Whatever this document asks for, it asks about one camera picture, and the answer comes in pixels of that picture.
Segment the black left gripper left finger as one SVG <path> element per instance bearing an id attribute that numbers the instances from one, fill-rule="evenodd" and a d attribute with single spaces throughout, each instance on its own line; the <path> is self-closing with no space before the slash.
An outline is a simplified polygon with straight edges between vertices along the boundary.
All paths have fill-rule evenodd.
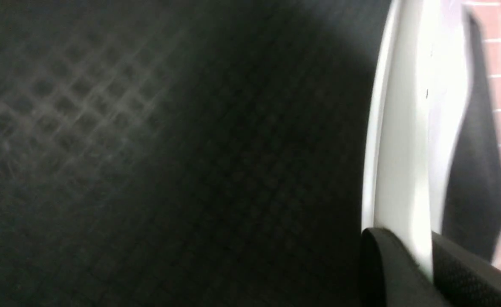
<path id="1" fill-rule="evenodd" d="M 359 298 L 362 307 L 447 305 L 402 242 L 392 232 L 376 228 L 361 235 Z"/>

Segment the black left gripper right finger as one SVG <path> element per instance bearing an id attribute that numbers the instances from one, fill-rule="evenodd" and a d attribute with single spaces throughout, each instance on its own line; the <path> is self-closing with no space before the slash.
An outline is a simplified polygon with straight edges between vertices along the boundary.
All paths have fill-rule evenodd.
<path id="1" fill-rule="evenodd" d="M 501 270 L 432 233 L 434 285 L 454 307 L 501 307 Z"/>

